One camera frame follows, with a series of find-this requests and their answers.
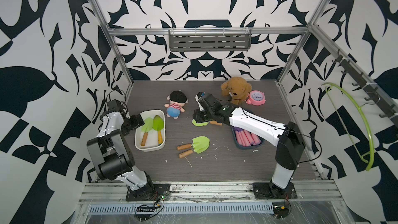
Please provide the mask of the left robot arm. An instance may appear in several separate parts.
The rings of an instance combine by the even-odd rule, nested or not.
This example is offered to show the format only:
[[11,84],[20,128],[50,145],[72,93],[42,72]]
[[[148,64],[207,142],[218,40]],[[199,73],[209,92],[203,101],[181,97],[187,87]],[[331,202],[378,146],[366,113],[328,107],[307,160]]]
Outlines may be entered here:
[[107,102],[99,134],[87,141],[87,149],[100,180],[117,180],[127,187],[127,201],[150,201],[155,189],[150,176],[135,165],[125,136],[144,125],[141,115],[130,116],[118,100]]

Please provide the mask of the green shovel wooden handle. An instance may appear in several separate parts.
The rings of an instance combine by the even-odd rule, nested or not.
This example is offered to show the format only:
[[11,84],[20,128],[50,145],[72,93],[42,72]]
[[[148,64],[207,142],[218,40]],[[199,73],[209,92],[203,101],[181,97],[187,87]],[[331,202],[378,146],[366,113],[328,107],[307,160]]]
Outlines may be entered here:
[[193,124],[194,126],[196,126],[196,127],[203,127],[203,126],[206,126],[206,125],[208,125],[208,124],[213,124],[213,125],[222,126],[222,123],[218,123],[218,122],[216,122],[216,121],[209,121],[209,122],[201,122],[201,123],[198,123],[198,122],[196,122],[194,119],[192,120],[192,124]]
[[141,141],[141,146],[144,147],[146,145],[146,141],[148,138],[149,132],[152,130],[153,127],[153,118],[146,118],[144,120],[144,125],[142,126],[143,137]]

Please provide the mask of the green shovel yellow handle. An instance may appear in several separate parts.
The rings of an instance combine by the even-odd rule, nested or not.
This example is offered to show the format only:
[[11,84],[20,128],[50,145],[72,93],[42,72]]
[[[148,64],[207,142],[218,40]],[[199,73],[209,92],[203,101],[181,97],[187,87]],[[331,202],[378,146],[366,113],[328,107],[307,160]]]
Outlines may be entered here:
[[163,136],[161,131],[164,129],[164,120],[161,116],[156,115],[153,119],[152,129],[157,132],[158,135],[158,145],[163,144]]

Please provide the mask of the purple shovel pink handle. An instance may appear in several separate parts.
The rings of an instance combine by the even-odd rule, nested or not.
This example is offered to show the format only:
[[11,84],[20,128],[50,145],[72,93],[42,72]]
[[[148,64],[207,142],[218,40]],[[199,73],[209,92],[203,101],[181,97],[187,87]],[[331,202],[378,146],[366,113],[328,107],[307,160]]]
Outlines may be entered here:
[[255,145],[260,145],[262,143],[257,135],[255,135],[254,133],[252,133],[251,135],[252,135],[252,138],[253,138],[253,140],[255,142]]
[[243,141],[243,139],[241,137],[241,134],[240,134],[241,133],[241,129],[237,128],[237,127],[233,127],[233,130],[235,132],[235,137],[236,137],[237,143],[240,146],[245,147],[245,142]]
[[247,130],[243,130],[241,132],[241,135],[242,135],[243,141],[245,142],[246,147],[255,145],[255,142],[254,142],[250,132],[248,132]]

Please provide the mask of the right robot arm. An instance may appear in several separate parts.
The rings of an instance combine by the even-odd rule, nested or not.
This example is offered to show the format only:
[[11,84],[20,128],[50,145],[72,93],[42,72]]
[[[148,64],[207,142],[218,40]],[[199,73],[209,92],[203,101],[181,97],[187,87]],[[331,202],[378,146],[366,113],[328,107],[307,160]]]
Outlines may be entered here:
[[199,92],[195,100],[199,108],[194,111],[193,119],[197,123],[216,121],[240,128],[276,147],[276,168],[272,179],[266,184],[266,193],[258,192],[257,195],[273,199],[292,198],[294,188],[291,179],[306,147],[297,124],[264,119],[232,103],[221,103],[210,93]]

